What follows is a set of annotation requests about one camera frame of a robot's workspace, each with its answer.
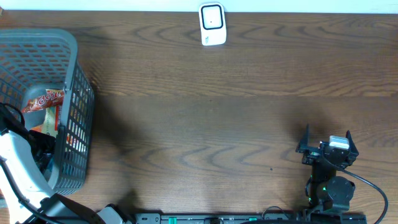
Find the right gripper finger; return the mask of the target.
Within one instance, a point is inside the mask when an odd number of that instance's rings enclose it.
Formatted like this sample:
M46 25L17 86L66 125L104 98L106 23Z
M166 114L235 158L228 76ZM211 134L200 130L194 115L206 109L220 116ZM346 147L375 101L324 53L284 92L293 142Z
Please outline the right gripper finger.
M308 153L310 152L310 146L308 145L309 140L309 124L306 125L305 132L301 140L298 142L295 152Z
M349 154L347 157L347 163L349 165L352 165L353 162L356 160L356 158L359 156L359 152L357 150L357 147L354 144L354 141L351 137L351 133L349 130L346 132L346 138L348 139L349 142Z

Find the red Top chocolate bar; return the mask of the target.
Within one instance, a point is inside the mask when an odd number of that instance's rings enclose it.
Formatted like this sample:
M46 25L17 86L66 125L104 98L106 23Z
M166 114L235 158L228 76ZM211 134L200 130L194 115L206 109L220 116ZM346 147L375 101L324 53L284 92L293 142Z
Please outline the red Top chocolate bar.
M46 89L46 94L30 99L22 109L23 113L30 113L58 106L63 103L65 92L63 90Z

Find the yellow snack bag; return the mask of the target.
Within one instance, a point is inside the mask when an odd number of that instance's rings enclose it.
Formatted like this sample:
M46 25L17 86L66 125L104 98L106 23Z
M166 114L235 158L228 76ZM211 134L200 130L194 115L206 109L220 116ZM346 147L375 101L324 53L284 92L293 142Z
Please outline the yellow snack bag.
M62 105L47 108L45 110L45 118L41 127L41 133L56 137L58 134L58 126L60 124L62 113Z

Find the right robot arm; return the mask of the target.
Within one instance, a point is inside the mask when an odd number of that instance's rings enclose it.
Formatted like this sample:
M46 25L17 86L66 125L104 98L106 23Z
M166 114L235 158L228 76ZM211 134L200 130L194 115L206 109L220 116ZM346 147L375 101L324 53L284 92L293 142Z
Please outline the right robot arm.
M305 194L309 200L309 211L312 213L343 213L349 210L353 198L355 184L348 179L337 176L344 171L359 155L359 152L348 131L345 137L330 136L318 147L309 142L309 127L299 141L296 152L303 154L302 164L312 167L312 173L305 186Z

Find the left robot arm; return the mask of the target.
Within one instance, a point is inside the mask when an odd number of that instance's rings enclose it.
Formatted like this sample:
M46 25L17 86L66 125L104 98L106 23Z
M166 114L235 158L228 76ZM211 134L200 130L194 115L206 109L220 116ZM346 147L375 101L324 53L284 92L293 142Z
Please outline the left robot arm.
M95 212L55 193L34 161L53 152L55 138L25 128L18 108L1 104L1 192L13 223L134 223L117 206Z

